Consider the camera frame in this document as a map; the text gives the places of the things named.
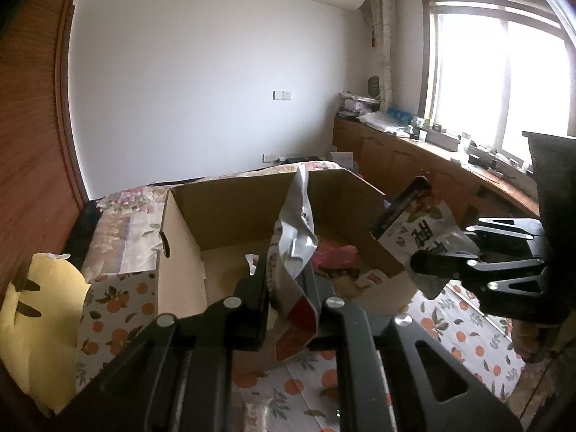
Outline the wooden wardrobe door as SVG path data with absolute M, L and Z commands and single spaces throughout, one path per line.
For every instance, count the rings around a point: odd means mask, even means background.
M 1 285 L 59 253 L 88 201 L 68 101 L 73 0 L 22 0 L 1 29 Z

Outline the white green snack bag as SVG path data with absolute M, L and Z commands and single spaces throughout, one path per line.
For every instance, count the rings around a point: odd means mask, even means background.
M 403 265 L 412 282 L 429 300 L 441 293 L 453 275 L 433 275 L 432 271 L 438 269 L 436 263 L 414 268 L 411 257 L 415 253 L 471 253 L 474 256 L 480 253 L 424 176 L 417 176 L 390 203 L 376 221 L 371 235 Z

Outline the white red snack bag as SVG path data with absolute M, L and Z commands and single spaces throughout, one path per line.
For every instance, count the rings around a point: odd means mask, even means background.
M 274 223 L 266 254 L 269 315 L 266 339 L 253 362 L 271 369 L 299 355 L 318 329 L 318 310 L 305 289 L 318 245 L 309 198 L 309 171 L 296 169 Z

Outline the orange print bed sheet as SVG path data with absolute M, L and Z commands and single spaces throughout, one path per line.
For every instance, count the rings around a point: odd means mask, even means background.
M 155 272 L 103 274 L 86 293 L 77 336 L 75 389 L 84 387 L 155 317 Z M 413 321 L 461 362 L 491 393 L 506 401 L 524 362 L 514 352 L 512 324 L 485 316 L 458 282 L 435 300 L 415 293 L 403 307 Z M 233 377 L 232 428 L 264 413 L 263 431 L 337 431 L 336 355 L 304 352 L 287 364 Z

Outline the floral quilt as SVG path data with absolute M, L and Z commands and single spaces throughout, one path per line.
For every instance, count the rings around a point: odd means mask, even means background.
M 156 269 L 169 190 L 168 186 L 140 186 L 96 200 L 100 219 L 81 269 L 88 283 Z

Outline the white wall switch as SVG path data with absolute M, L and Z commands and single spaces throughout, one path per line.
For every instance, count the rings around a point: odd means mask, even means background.
M 274 100 L 284 100 L 286 102 L 287 100 L 292 99 L 292 93 L 289 91 L 274 91 L 273 92 L 273 99 Z

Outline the yellow plush toy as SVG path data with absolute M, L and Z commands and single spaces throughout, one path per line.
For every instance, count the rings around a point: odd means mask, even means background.
M 69 255 L 36 253 L 8 284 L 1 307 L 1 361 L 43 414 L 75 396 L 77 336 L 90 285 Z

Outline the brown cardboard box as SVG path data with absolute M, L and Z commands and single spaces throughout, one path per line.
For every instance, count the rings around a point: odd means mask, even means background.
M 185 318 L 230 296 L 248 274 L 245 256 L 267 251 L 293 177 L 236 176 L 171 189 L 160 227 L 157 311 Z M 309 197 L 316 235 L 356 247 L 362 273 L 384 274 L 382 283 L 366 289 L 343 277 L 335 283 L 337 294 L 369 314 L 398 313 L 417 288 L 370 234 L 384 213 L 384 194 L 345 169 L 329 169 L 310 172 Z

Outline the red snack packet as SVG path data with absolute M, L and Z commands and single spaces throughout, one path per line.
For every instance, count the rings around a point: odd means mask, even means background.
M 311 264 L 315 274 L 329 280 L 347 276 L 355 281 L 360 275 L 357 248 L 330 240 L 319 241 Z

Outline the window with brown frame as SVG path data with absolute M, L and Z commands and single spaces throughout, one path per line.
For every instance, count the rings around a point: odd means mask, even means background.
M 575 132 L 575 48 L 545 0 L 422 0 L 421 110 L 449 136 L 531 164 L 527 132 Z

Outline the stack of books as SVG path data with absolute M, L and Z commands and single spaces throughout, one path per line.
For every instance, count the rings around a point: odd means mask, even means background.
M 359 116 L 378 111 L 381 102 L 366 96 L 355 96 L 349 92 L 340 92 L 337 115 L 342 118 L 358 118 Z

